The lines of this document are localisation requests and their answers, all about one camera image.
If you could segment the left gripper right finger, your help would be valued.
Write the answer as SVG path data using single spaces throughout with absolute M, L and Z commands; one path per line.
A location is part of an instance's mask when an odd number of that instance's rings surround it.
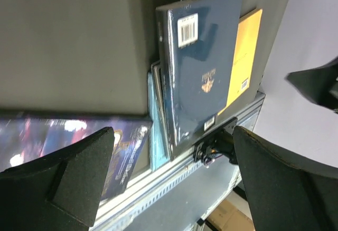
M 234 149 L 256 230 L 337 230 L 337 168 L 244 127 Z

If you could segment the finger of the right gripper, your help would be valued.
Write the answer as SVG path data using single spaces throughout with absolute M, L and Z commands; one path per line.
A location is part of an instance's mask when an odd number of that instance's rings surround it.
M 309 102 L 337 109 L 337 58 L 317 68 L 291 72 L 286 80 Z

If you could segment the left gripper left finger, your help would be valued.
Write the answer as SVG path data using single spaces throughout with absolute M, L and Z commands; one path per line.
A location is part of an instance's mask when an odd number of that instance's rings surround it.
M 104 127 L 44 157 L 1 172 L 1 230 L 89 230 L 114 147 Z

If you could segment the navy blue book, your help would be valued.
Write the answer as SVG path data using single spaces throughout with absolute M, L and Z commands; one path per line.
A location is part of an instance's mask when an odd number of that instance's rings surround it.
M 242 0 L 182 0 L 156 9 L 171 158 L 207 132 L 225 107 Z

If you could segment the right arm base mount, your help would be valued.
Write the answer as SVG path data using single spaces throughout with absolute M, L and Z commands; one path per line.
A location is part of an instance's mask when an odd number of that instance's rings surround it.
M 216 159 L 225 156 L 233 165 L 237 165 L 234 150 L 233 130 L 237 125 L 237 117 L 232 117 L 227 122 L 210 132 L 194 145 L 193 160 L 205 166 L 214 163 Z

